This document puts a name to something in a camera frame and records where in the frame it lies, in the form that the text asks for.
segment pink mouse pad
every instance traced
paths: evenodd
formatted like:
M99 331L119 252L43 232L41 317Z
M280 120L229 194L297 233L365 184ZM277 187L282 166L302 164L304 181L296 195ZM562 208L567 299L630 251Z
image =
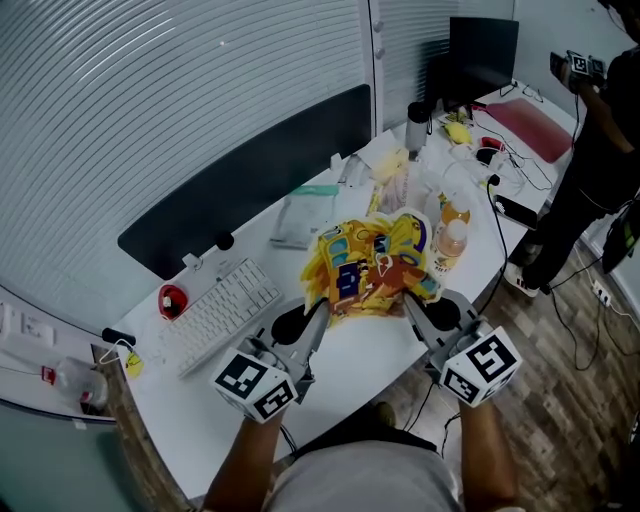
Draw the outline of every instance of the pink mouse pad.
M525 99L492 103L487 112L549 164L571 148L571 135Z

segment white desk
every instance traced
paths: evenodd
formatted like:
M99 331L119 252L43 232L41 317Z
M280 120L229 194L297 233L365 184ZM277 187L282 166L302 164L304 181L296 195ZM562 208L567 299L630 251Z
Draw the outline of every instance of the white desk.
M516 90L504 100L515 97L524 96ZM496 93L481 101L491 103L499 100ZM574 121L570 116L546 99L544 104L531 101L569 133L572 132ZM535 156L489 115L478 113L477 116L483 126L502 133L512 141L512 146L521 155ZM434 132L428 139L424 156L431 168L443 171L453 161L449 154L451 144L435 124ZM475 140L485 135L491 134L480 128L473 129ZM567 161L567 155L555 165L548 165L537 158L538 164L552 181L564 170ZM526 169L535 180L535 166L529 163ZM313 181L321 183L325 180L335 183L336 177L331 175L331 171L325 171ZM542 176L535 183L544 183ZM449 287L473 301L502 265L504 254L485 193L474 187L470 180L460 178L459 184L467 190L475 204L469 245L451 273ZM337 202L338 217L363 215L370 193L371 188L366 187L342 190ZM548 192L536 191L527 184L516 200L538 211L547 195ZM229 251L231 255L212 250L205 255L204 265L198 272L185 271L174 282L186 290L190 300L195 300L213 285L216 270L223 259L237 258L239 261L251 257L275 281L286 298L301 296L298 276L306 262L306 253L275 249L269 243L281 204L276 203L234 234L236 243ZM506 220L502 220L501 225L507 248L511 252L525 230ZM153 342L161 326L162 321L157 313L157 292L154 292L115 328L133 333L138 343L144 344ZM311 441L356 411L398 378L424 352L425 346L416 340L405 319L350 319L327 331L319 352L311 360L316 383L304 403L292 405L285 416L285 425L298 446ZM138 411L153 443L187 498L201 496L207 491L242 420L240 413L207 383L216 364L217 358L214 358L184 380L165 378L152 383L140 379L129 381ZM276 457L280 458L288 452L286 443L281 439Z

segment black and white marker cube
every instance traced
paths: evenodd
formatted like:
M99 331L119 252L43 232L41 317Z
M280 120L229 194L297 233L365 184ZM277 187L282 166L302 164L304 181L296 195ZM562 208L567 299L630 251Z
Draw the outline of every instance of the black and white marker cube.
M440 385L475 407L491 398L513 376L522 358L502 327L448 359Z
M209 384L258 423L269 420L298 397L287 372L235 348L227 350Z

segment black desk divider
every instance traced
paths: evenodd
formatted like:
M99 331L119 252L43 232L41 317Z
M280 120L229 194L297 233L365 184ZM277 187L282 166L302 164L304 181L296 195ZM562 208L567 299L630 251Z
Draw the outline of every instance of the black desk divider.
M282 121L213 162L118 237L118 246L158 277L201 256L221 233L258 213L371 140L371 91L360 85Z

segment power outlet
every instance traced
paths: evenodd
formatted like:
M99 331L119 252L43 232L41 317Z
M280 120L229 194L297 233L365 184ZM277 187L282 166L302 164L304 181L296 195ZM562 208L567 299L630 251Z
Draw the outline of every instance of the power outlet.
M605 308L608 308L611 305L611 294L609 291L598 281L597 279L593 282L593 287L591 288L594 295L598 297L598 300L602 303Z

